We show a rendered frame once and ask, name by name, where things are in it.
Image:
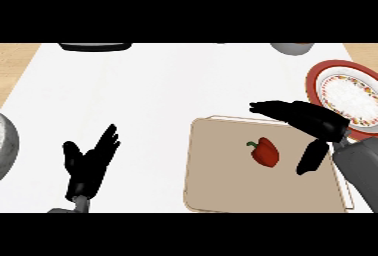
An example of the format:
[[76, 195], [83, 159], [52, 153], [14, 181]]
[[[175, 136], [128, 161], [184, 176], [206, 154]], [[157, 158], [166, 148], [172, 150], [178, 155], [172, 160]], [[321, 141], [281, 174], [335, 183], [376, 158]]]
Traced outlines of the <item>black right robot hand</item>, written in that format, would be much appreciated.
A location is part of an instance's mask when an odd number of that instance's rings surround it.
[[321, 106], [302, 101], [250, 102], [249, 111], [287, 123], [314, 137], [296, 165], [296, 174], [315, 171], [329, 150], [327, 143], [337, 143], [343, 138], [349, 120]]

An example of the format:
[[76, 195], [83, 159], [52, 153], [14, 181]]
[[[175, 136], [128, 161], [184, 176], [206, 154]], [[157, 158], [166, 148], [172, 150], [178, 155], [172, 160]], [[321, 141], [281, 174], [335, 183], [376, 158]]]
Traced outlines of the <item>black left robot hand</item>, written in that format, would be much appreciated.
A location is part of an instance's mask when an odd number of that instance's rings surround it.
[[119, 144], [113, 124], [106, 128], [94, 148], [85, 154], [72, 141], [63, 143], [63, 165], [70, 176], [64, 195], [67, 201], [73, 201], [78, 196], [86, 199], [95, 196]]

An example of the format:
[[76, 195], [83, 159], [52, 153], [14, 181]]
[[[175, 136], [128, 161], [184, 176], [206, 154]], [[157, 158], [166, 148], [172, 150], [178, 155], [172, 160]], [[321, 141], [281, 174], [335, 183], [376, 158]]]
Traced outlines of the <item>red rimmed patterned plate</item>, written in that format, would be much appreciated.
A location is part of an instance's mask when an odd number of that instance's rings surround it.
[[378, 138], [378, 72], [345, 60], [318, 62], [303, 82], [308, 102], [349, 121], [348, 137]]

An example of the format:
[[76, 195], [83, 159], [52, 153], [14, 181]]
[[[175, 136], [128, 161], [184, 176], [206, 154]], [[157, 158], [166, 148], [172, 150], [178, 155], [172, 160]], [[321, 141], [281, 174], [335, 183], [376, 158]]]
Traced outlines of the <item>red bell pepper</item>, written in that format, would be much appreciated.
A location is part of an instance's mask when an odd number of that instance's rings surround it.
[[272, 168], [278, 162], [278, 151], [270, 140], [261, 137], [258, 142], [249, 141], [246, 145], [253, 147], [250, 157], [256, 163]]

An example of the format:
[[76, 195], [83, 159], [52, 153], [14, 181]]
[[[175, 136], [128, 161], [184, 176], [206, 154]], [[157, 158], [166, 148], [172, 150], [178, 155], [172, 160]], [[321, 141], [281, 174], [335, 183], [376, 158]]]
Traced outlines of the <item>beige tray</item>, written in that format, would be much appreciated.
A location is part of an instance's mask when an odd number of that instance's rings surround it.
[[[252, 159], [246, 143], [267, 138], [274, 167]], [[315, 171], [296, 173], [312, 137], [277, 121], [212, 116], [191, 122], [182, 201], [199, 212], [332, 212], [354, 208], [345, 179], [326, 157]]]

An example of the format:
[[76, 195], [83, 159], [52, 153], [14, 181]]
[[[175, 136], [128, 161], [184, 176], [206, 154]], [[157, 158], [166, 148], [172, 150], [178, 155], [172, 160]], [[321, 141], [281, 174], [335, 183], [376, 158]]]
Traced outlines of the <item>grey round bowl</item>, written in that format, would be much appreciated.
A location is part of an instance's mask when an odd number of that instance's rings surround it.
[[16, 160], [19, 134], [7, 117], [0, 113], [0, 180], [4, 178]]

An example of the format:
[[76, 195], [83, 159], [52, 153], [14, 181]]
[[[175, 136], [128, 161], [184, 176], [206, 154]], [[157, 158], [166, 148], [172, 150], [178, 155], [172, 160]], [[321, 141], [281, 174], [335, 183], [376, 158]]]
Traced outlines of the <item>grey pot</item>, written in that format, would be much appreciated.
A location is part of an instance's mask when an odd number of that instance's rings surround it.
[[271, 43], [271, 47], [284, 55], [299, 56], [309, 51], [312, 43]]

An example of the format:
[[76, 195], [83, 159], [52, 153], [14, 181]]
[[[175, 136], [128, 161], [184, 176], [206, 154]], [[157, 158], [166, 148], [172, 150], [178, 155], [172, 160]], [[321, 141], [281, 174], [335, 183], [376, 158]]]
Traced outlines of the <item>black and white appliance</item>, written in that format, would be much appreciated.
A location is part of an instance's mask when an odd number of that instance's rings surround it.
[[60, 43], [58, 46], [66, 51], [78, 52], [107, 52], [122, 51], [131, 47], [129, 43]]

